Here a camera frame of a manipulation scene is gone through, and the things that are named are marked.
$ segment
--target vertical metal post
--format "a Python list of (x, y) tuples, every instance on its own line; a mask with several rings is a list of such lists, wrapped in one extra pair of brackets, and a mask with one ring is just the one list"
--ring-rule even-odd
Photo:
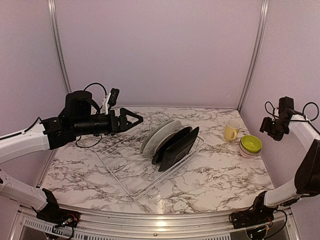
[(258, 56), (261, 50), (262, 42), (264, 39), (264, 34), (265, 34), (265, 29), (266, 29), (266, 22), (267, 22), (267, 13), (268, 13), (268, 8), (269, 8), (269, 0), (262, 0), (262, 5), (261, 5), (261, 12), (260, 12), (260, 18), (259, 18), (259, 24), (258, 24), (258, 31), (256, 33), (256, 39), (255, 39), (255, 44), (254, 44), (254, 49), (252, 53), (252, 58), (250, 62), (250, 66), (246, 75), (246, 79), (244, 82), (244, 86), (242, 89), (241, 97), (238, 103), (237, 110), (241, 112), (241, 110), (244, 107), (249, 88), (254, 76)]
[(65, 88), (65, 91), (69, 94), (72, 92), (72, 90), (71, 90), (71, 85), (69, 82), (69, 77), (68, 77), (66, 64), (65, 64), (65, 60), (64, 60), (64, 55), (63, 55), (63, 51), (62, 51), (62, 47), (61, 47), (55, 0), (48, 0), (48, 7), (49, 7), (55, 49), (56, 49), (56, 53), (58, 56), (60, 70), (61, 70), (61, 74), (62, 74), (63, 85)]

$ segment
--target stack of bowls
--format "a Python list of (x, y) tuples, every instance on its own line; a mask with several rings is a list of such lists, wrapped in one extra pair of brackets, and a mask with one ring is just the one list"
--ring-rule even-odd
[(260, 153), (262, 142), (253, 135), (243, 136), (239, 142), (240, 154), (244, 158), (253, 158)]

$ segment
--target vent grille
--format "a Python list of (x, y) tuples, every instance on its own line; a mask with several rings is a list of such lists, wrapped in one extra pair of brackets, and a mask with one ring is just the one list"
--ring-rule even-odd
[[(30, 219), (26, 218), (24, 221), (24, 225), (39, 230), (41, 232), (45, 232), (48, 234), (54, 234), (57, 236), (62, 236), (64, 232), (62, 231), (63, 228), (54, 228), (54, 225), (47, 222), (42, 222), (40, 220)], [(75, 229), (74, 230), (74, 236), (72, 238), (73, 240), (137, 240), (136, 238), (124, 238), (124, 237), (111, 237), (111, 236), (103, 236), (100, 234), (94, 234), (94, 233), (86, 233), (84, 230)], [(221, 235), (213, 235), (213, 236), (207, 236), (207, 237), (192, 237), (192, 238), (184, 238), (184, 240), (231, 240), (230, 234), (221, 234)]]

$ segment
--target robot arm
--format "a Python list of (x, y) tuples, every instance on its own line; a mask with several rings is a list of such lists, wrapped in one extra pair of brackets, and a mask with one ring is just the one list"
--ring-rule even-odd
[(306, 150), (306, 155), (294, 178), (276, 189), (261, 192), (250, 209), (234, 212), (230, 221), (235, 229), (267, 223), (273, 220), (273, 212), (279, 206), (290, 206), (301, 198), (320, 194), (320, 135), (306, 120), (306, 116), (294, 110), (294, 100), (283, 97), (276, 117), (263, 119), (260, 131), (267, 132), (280, 141), (289, 130), (293, 132)]
[[(118, 89), (112, 89), (103, 101), (102, 109), (92, 100), (88, 91), (75, 91), (66, 95), (65, 107), (58, 117), (41, 120), (32, 127), (0, 137), (0, 164), (9, 160), (45, 150), (60, 148), (82, 135), (109, 135), (125, 132), (143, 122), (143, 118), (125, 108), (120, 109), (120, 116), (111, 110), (116, 104)], [(96, 114), (91, 114), (92, 107)], [(135, 122), (127, 116), (136, 118)], [(57, 223), (66, 223), (66, 216), (74, 219), (79, 213), (61, 209), (51, 191), (29, 186), (0, 169), (0, 196), (10, 198), (33, 207), (37, 218)], [(69, 223), (77, 226), (77, 221)]]

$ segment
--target mug handle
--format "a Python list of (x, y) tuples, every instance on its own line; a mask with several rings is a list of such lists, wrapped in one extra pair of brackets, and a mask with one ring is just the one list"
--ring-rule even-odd
[(232, 137), (231, 137), (230, 141), (233, 141), (233, 140), (235, 140), (236, 138), (237, 138), (237, 131), (236, 131), (236, 130), (233, 130), (233, 131), (232, 131)]

